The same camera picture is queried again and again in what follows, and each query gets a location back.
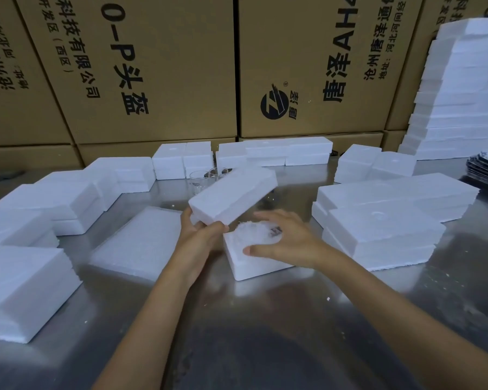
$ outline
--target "person's left hand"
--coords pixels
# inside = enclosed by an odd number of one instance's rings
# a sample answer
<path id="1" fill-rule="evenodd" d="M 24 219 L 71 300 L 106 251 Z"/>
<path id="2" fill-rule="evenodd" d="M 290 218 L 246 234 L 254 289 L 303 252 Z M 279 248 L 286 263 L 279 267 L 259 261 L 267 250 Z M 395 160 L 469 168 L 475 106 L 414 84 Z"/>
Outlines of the person's left hand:
<path id="1" fill-rule="evenodd" d="M 223 232 L 229 231 L 222 222 L 206 226 L 202 222 L 193 225 L 190 220 L 191 208 L 181 214 L 181 234 L 165 270 L 174 271 L 182 276 L 190 287 L 204 267 L 211 249 Z"/>

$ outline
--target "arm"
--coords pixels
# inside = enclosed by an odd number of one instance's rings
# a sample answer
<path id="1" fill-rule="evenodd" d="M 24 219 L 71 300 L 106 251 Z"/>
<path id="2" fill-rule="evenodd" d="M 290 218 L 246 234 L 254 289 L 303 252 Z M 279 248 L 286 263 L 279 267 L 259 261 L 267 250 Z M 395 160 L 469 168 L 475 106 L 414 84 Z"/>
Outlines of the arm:
<path id="1" fill-rule="evenodd" d="M 277 223 L 282 239 L 244 253 L 315 268 L 335 282 L 396 355 L 428 388 L 488 390 L 488 354 L 435 321 L 401 294 L 333 249 L 298 215 L 281 209 L 256 214 Z"/>
<path id="2" fill-rule="evenodd" d="M 190 222 L 191 209 L 181 215 L 181 235 L 148 299 L 93 390 L 159 388 L 186 294 L 201 273 L 210 250 L 227 226 Z"/>

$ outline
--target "black logo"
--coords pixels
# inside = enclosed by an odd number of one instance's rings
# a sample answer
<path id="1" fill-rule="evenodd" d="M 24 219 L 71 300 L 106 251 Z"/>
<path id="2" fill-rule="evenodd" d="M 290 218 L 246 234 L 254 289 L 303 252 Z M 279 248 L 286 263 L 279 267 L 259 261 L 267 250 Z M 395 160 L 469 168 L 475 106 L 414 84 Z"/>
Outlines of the black logo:
<path id="1" fill-rule="evenodd" d="M 260 110 L 268 119 L 276 120 L 286 114 L 289 107 L 289 98 L 286 93 L 278 90 L 274 84 L 271 84 L 271 87 L 273 90 L 269 91 L 269 98 L 267 94 L 262 97 Z"/>

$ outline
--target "person's right hand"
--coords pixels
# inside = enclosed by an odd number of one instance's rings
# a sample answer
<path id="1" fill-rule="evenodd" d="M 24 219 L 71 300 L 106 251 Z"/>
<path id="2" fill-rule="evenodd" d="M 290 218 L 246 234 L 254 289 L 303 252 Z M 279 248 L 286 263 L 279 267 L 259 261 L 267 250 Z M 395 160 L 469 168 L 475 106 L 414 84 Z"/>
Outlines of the person's right hand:
<path id="1" fill-rule="evenodd" d="M 282 238 L 271 245 L 252 245 L 244 248 L 248 256 L 269 257 L 299 267 L 318 269 L 325 261 L 346 257 L 320 238 L 314 236 L 300 216 L 283 209 L 255 212 L 260 220 L 276 223 L 282 230 Z"/>

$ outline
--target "metal table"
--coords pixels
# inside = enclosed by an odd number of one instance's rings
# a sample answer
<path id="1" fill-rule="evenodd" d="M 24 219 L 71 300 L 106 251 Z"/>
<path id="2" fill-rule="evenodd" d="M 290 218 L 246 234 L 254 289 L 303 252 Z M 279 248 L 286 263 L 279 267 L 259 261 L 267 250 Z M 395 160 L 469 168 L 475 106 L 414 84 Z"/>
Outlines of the metal table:
<path id="1" fill-rule="evenodd" d="M 418 162 L 416 173 L 459 178 L 464 159 Z M 280 186 L 248 210 L 285 208 L 311 219 L 328 165 L 275 167 Z M 0 183 L 0 197 L 30 172 Z M 151 284 L 88 264 L 91 251 L 148 205 L 182 210 L 187 181 L 158 181 L 124 194 L 82 236 L 61 238 L 83 285 L 27 345 L 0 342 L 0 390 L 88 389 L 147 297 Z M 488 352 L 488 188 L 448 230 L 426 265 L 375 273 L 437 320 Z M 164 388 L 420 388 L 332 282 L 290 268 L 241 282 L 225 254 L 212 254 L 191 288 L 166 368 Z"/>

